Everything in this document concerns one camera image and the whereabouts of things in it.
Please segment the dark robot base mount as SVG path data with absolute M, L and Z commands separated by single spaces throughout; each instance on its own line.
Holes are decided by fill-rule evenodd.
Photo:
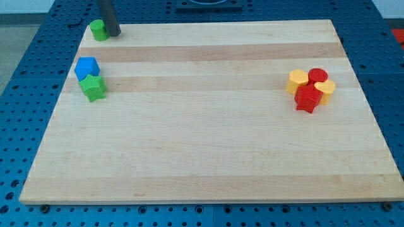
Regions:
M 242 9 L 244 0 L 175 0 L 176 11 Z

